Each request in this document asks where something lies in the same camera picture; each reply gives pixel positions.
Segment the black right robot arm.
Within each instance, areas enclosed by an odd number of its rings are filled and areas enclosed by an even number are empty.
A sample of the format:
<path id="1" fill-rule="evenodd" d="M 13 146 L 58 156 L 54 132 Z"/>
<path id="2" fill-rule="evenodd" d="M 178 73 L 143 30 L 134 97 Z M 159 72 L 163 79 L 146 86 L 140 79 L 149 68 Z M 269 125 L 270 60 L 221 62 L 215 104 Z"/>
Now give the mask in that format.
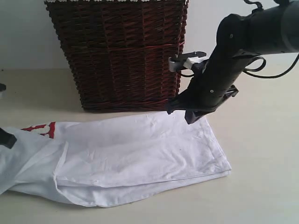
<path id="1" fill-rule="evenodd" d="M 247 16 L 230 14 L 218 26 L 216 46 L 210 56 L 194 51 L 169 58 L 169 70 L 191 70 L 186 90 L 170 99 L 166 111 L 185 112 L 185 120 L 193 124 L 213 113 L 238 93 L 234 82 L 241 73 L 256 76 L 249 65 L 264 60 L 265 55 L 298 53 L 299 3 L 278 0 L 276 6 L 256 9 Z"/>

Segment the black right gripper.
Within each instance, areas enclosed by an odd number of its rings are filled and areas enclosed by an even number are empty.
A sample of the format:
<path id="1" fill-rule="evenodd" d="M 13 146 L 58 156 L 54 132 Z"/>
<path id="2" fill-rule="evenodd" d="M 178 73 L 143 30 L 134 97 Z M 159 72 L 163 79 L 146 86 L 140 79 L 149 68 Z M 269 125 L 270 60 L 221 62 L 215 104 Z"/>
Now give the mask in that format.
<path id="1" fill-rule="evenodd" d="M 194 51 L 191 53 L 179 54 L 169 57 L 169 71 L 179 72 L 185 70 L 183 63 L 188 57 L 204 57 L 206 52 Z M 177 110 L 185 111 L 185 120 L 193 124 L 205 115 L 213 113 L 230 97 L 235 97 L 238 89 L 232 85 L 228 89 L 201 89 L 196 86 L 189 86 L 185 91 L 176 97 L 168 100 L 166 111 L 168 114 Z"/>

